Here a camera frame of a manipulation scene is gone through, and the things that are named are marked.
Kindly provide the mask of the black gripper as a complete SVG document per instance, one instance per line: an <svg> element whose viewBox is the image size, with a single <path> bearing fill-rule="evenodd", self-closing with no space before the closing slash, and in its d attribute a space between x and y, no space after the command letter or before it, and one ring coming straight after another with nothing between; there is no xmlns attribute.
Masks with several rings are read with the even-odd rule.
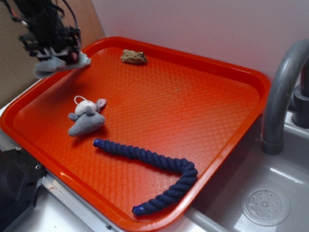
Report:
<svg viewBox="0 0 309 232"><path fill-rule="evenodd" d="M47 16L27 25L28 33L18 39L31 57L43 61L54 55L67 63L77 62L81 46L78 28L66 27L61 20Z"/></svg>

